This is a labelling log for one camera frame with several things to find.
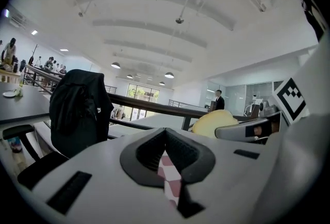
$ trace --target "metal railing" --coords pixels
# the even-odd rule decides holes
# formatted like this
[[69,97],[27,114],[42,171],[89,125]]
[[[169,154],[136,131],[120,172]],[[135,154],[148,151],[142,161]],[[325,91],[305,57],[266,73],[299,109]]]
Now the metal railing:
[[[31,74],[26,73],[26,71],[25,71],[25,76],[27,77],[27,81],[31,82],[31,85],[37,85],[37,86],[41,87],[43,90],[45,90],[49,94],[53,93],[52,89],[53,88],[55,89],[56,85],[61,80],[60,77],[51,75],[51,74],[46,73],[35,67],[27,65],[26,68],[29,71],[33,72],[33,75],[31,77]],[[46,80],[49,80],[50,82],[52,82],[54,84],[54,86],[51,86],[51,90],[47,90],[47,88],[45,86],[43,86],[39,83],[39,81],[37,80],[37,75],[39,75],[40,77],[43,77]],[[200,118],[203,115],[207,114],[204,111],[192,110],[192,109],[187,109],[187,108],[183,108],[183,107],[166,106],[166,105],[161,105],[161,104],[157,104],[157,103],[153,103],[153,102],[147,102],[147,101],[138,100],[138,99],[134,99],[134,98],[128,98],[128,97],[124,97],[122,95],[117,95],[117,94],[112,94],[112,93],[108,93],[108,96],[113,104],[118,104],[118,105],[123,105],[123,106],[127,106],[127,107],[133,107],[133,108],[139,108],[139,109],[143,109],[146,111],[153,111],[153,112],[161,113],[161,114],[183,117],[184,120],[183,120],[183,124],[182,124],[181,128],[186,131],[189,129],[190,121],[192,118]],[[248,120],[253,119],[251,117],[242,117],[242,116],[234,116],[234,118],[236,118],[238,121],[248,121]],[[140,130],[152,129],[152,127],[142,126],[142,125],[138,125],[138,124],[130,123],[130,122],[119,121],[116,119],[111,119],[110,117],[109,117],[109,122],[112,122],[115,124],[120,124],[123,126],[133,127],[135,129],[140,129]]]
[[116,90],[117,90],[117,87],[114,87],[114,86],[106,86],[106,85],[105,85],[105,90],[106,90],[107,93],[109,93],[109,94],[115,94],[115,93],[116,93]]
[[200,106],[187,104],[187,103],[184,103],[184,102],[175,101],[175,100],[172,100],[172,99],[169,99],[169,106],[175,106],[175,107],[185,107],[185,106],[200,107]]

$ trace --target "white table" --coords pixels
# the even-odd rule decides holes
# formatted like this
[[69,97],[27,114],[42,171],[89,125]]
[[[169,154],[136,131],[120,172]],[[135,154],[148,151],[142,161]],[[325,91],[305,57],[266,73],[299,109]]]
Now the white table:
[[17,84],[0,82],[0,131],[49,119],[50,102],[37,87],[24,85],[22,97],[6,98],[2,95],[3,92],[17,87]]
[[5,70],[1,70],[0,69],[0,75],[1,76],[6,76],[7,77],[7,82],[9,83],[9,80],[10,78],[14,78],[15,79],[15,83],[17,81],[17,78],[20,78],[21,76],[21,73],[20,72],[17,72],[17,73],[14,73],[14,72],[7,72]]

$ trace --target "office chair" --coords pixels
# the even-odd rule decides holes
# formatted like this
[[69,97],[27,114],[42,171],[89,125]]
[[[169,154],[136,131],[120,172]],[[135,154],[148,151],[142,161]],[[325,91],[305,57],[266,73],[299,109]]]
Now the office chair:
[[19,137],[36,161],[18,175],[18,182],[29,189],[69,158],[107,140],[113,105],[104,87],[104,74],[68,72],[53,92],[49,109],[52,144],[61,153],[52,152],[40,158],[26,137],[34,131],[31,125],[3,131],[4,139]]

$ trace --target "vent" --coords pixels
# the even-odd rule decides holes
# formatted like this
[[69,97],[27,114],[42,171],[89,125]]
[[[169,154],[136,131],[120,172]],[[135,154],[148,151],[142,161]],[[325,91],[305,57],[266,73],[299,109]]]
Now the vent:
[[23,15],[19,13],[11,13],[11,18],[10,18],[10,24],[13,25],[14,27],[21,27],[23,29],[26,28],[27,26],[27,19]]

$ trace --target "black jacket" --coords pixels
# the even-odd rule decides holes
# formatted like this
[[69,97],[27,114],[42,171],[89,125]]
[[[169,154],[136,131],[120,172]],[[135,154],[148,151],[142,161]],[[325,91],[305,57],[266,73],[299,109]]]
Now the black jacket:
[[216,110],[218,109],[225,109],[225,101],[222,97],[219,97],[217,100]]
[[66,157],[107,140],[113,105],[104,74],[69,71],[55,88],[49,109],[52,143]]

